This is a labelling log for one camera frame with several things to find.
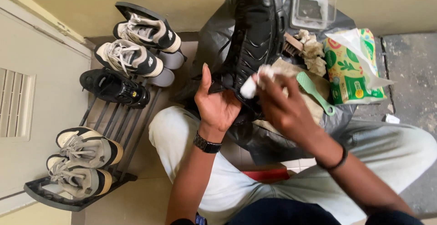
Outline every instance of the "air vent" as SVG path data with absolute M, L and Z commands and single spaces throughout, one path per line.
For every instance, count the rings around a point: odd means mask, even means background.
M 29 140 L 35 78 L 0 68 L 0 142 Z

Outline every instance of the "shoe brush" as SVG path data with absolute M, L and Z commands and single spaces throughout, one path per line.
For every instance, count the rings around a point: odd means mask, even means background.
M 303 50 L 303 43 L 299 42 L 292 35 L 287 32 L 284 33 L 285 43 L 284 43 L 284 53 L 288 56 L 299 55 Z
M 304 71 L 299 72 L 296 76 L 296 79 L 298 80 L 299 87 L 303 89 L 306 93 L 312 95 L 319 102 L 319 104 L 322 106 L 323 110 L 328 116 L 332 116 L 335 114 L 335 106 L 331 105 L 319 94 L 319 92 L 315 88 L 315 84 L 311 81 L 311 79 Z

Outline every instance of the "wooden brush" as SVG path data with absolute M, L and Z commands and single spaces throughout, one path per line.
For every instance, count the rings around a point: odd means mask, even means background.
M 299 42 L 292 35 L 287 32 L 284 33 L 285 43 L 284 52 L 289 56 L 299 55 L 303 50 L 303 43 Z

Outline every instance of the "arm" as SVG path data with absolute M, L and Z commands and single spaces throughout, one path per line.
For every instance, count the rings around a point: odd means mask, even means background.
M 202 82 L 194 97 L 202 118 L 198 134 L 203 139 L 220 143 L 237 117 L 241 103 L 232 91 L 208 94 L 211 73 L 203 67 Z M 191 145 L 184 155 L 170 193 L 166 225 L 186 218 L 195 222 L 197 209 L 211 175 L 215 154 L 205 153 Z
M 326 167 L 336 166 L 343 149 L 316 125 L 299 94 L 296 79 L 277 76 L 288 89 L 287 98 L 278 84 L 266 76 L 260 78 L 266 84 L 264 91 L 258 89 L 266 119 L 285 137 L 313 154 L 318 162 Z M 330 175 L 367 215 L 384 209 L 413 215 L 399 195 L 352 154 L 344 165 L 330 171 Z

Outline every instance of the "clear plastic container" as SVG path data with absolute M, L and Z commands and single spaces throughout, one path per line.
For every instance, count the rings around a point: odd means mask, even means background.
M 291 26 L 324 30 L 336 18 L 336 0 L 293 0 Z

